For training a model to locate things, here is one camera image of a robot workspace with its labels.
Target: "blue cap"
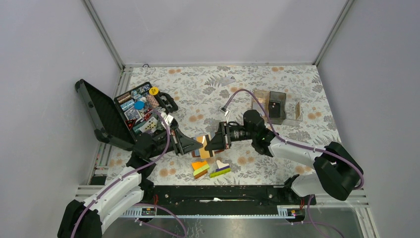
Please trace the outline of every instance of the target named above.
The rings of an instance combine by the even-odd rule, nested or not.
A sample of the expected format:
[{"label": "blue cap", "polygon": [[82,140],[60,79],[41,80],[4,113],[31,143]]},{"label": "blue cap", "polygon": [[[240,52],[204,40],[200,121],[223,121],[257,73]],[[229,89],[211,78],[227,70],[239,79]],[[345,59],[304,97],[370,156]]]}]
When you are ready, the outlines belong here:
[{"label": "blue cap", "polygon": [[141,110],[141,109],[143,109],[143,108],[144,108],[144,102],[142,102],[142,101],[138,101],[138,102],[136,102],[136,103],[134,104],[134,108],[135,108],[136,110]]}]

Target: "yellow cap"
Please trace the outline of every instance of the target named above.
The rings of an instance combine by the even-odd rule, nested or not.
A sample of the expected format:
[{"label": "yellow cap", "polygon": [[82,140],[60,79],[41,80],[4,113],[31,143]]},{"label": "yellow cap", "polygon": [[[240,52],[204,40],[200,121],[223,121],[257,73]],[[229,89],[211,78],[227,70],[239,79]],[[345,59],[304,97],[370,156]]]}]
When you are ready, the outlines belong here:
[{"label": "yellow cap", "polygon": [[150,90],[149,90],[149,93],[151,94],[151,95],[156,95],[156,94],[158,94],[158,92],[159,92],[159,89],[158,88],[156,88],[156,87],[153,87],[153,88],[151,88]]}]

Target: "clear acrylic container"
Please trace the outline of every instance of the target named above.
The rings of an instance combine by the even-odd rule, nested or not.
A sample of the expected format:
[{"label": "clear acrylic container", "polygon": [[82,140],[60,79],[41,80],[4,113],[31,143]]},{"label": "clear acrylic container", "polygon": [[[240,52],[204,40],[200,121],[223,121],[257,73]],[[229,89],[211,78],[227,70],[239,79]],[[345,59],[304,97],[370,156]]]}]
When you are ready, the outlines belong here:
[{"label": "clear acrylic container", "polygon": [[[298,126],[302,122],[302,96],[300,94],[254,90],[254,95],[268,113],[273,124]],[[252,109],[257,110],[267,122],[264,112],[254,99],[252,99]]]}]

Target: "floral pattern surface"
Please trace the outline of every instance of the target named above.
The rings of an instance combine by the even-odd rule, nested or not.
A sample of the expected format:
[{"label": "floral pattern surface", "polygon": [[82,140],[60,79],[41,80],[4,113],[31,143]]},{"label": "floral pattern surface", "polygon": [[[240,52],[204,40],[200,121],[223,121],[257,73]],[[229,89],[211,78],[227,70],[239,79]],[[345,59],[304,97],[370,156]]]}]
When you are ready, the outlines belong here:
[{"label": "floral pattern surface", "polygon": [[[225,120],[219,108],[236,90],[245,88],[302,95],[303,121],[299,126],[275,125],[283,136],[318,145],[340,142],[318,71],[312,65],[135,68],[129,88],[146,81],[174,98],[179,110],[173,116],[189,137],[216,132],[219,121]],[[251,101],[247,93],[238,93],[228,108],[230,121],[242,123],[242,113],[251,108]],[[130,152],[113,148],[106,182],[122,171],[130,156]],[[286,158],[258,154],[249,141],[234,142],[231,149],[208,158],[209,173],[217,169],[216,160],[229,163],[231,172],[195,180],[191,163],[201,159],[170,152],[157,162],[149,179],[157,185],[283,184],[295,174],[312,173],[310,167]]]}]

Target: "wooden block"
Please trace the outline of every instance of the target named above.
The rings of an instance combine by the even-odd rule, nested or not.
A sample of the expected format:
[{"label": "wooden block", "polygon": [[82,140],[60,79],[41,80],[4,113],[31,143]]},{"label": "wooden block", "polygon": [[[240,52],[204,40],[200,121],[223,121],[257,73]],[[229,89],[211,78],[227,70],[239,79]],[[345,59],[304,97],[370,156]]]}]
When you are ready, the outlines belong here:
[{"label": "wooden block", "polygon": [[206,164],[207,164],[207,161],[203,161],[203,162],[194,162],[191,165],[193,166],[194,170],[197,170],[197,169],[203,167]]},{"label": "wooden block", "polygon": [[228,166],[223,167],[223,168],[221,168],[221,169],[217,169],[217,170],[216,170],[216,172],[219,172],[219,171],[225,170],[225,169],[227,169],[227,168],[230,168],[230,166],[228,165]]},{"label": "wooden block", "polygon": [[204,170],[208,170],[208,169],[210,169],[210,166],[206,164],[206,165],[204,165],[203,167],[201,167],[201,168],[199,168],[199,169],[195,170],[195,171],[194,171],[194,173],[193,173],[193,175],[195,176],[195,175],[197,175],[197,174],[199,174],[199,173],[203,172]]},{"label": "wooden block", "polygon": [[216,160],[216,164],[219,169],[229,166],[229,164],[222,163],[220,160]]},{"label": "wooden block", "polygon": [[199,173],[199,174],[195,175],[195,176],[194,176],[194,179],[198,179],[199,177],[201,177],[201,176],[203,176],[203,175],[207,174],[207,171],[208,171],[208,170],[204,170],[203,172],[201,172],[201,173]]},{"label": "wooden block", "polygon": [[204,149],[207,145],[207,142],[210,141],[209,135],[197,136],[197,141],[203,144],[203,146],[200,149],[198,149],[198,151],[200,152],[200,157],[202,159],[207,159],[214,156],[213,151],[207,151]]},{"label": "wooden block", "polygon": [[212,173],[212,174],[210,174],[210,178],[214,178],[216,176],[223,175],[223,174],[228,173],[228,172],[230,172],[230,168],[227,168],[227,169],[219,171],[219,172]]}]

